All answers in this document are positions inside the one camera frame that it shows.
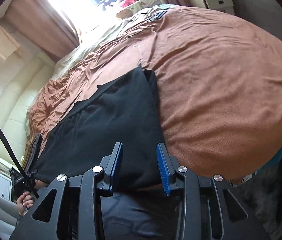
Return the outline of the person's left hand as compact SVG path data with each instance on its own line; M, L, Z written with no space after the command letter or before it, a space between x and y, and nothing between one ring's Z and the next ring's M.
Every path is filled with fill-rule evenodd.
M20 215L25 215L26 211L34 204L33 197L29 191L22 193L17 199L17 208Z

